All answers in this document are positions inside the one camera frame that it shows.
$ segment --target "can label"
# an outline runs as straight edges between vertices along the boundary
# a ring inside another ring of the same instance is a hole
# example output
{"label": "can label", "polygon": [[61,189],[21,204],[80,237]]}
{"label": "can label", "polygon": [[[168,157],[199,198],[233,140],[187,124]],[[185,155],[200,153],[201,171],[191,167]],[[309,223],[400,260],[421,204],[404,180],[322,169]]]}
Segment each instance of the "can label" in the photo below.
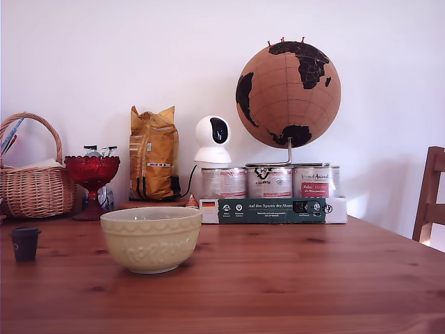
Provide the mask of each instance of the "can label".
{"label": "can label", "polygon": [[210,169],[203,168],[202,198],[245,198],[246,186],[244,168]]}
{"label": "can label", "polygon": [[248,195],[249,198],[292,198],[292,169],[248,168]]}
{"label": "can label", "polygon": [[293,194],[302,198],[339,197],[340,168],[298,167],[293,172]]}

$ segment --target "cardboard box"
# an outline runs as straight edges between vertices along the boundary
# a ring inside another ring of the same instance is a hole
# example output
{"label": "cardboard box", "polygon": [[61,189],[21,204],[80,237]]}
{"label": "cardboard box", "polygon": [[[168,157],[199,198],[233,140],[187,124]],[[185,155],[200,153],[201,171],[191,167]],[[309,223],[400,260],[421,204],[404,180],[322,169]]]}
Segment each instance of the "cardboard box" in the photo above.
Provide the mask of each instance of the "cardboard box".
{"label": "cardboard box", "polygon": [[246,198],[200,200],[204,224],[342,224],[345,198]]}

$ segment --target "yellow bag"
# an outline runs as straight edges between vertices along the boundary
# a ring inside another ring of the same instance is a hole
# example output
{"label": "yellow bag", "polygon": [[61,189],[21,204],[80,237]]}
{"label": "yellow bag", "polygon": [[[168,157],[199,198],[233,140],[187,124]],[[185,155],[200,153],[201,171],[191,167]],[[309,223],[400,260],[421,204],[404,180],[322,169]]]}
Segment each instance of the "yellow bag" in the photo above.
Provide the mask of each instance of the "yellow bag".
{"label": "yellow bag", "polygon": [[158,114],[131,108],[130,199],[162,200],[178,196],[178,131],[175,107]]}

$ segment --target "security camera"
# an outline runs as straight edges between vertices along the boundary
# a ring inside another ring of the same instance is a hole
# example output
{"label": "security camera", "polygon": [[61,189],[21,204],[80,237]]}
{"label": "security camera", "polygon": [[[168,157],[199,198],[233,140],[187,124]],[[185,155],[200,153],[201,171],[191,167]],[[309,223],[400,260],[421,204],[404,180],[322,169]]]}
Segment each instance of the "security camera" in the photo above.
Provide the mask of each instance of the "security camera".
{"label": "security camera", "polygon": [[229,123],[219,116],[201,119],[195,128],[195,136],[201,148],[197,151],[195,162],[200,168],[224,168],[232,162],[225,146],[230,141]]}

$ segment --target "small wooden stand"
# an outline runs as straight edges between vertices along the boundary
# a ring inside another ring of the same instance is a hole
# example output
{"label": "small wooden stand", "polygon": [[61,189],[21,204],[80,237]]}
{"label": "small wooden stand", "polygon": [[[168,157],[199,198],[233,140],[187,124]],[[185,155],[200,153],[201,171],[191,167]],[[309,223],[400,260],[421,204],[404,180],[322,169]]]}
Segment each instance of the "small wooden stand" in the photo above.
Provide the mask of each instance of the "small wooden stand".
{"label": "small wooden stand", "polygon": [[142,200],[129,200],[128,202],[122,202],[118,205],[118,210],[131,209],[133,207],[185,207],[188,202],[188,198],[178,198],[175,201],[150,201],[145,202]]}

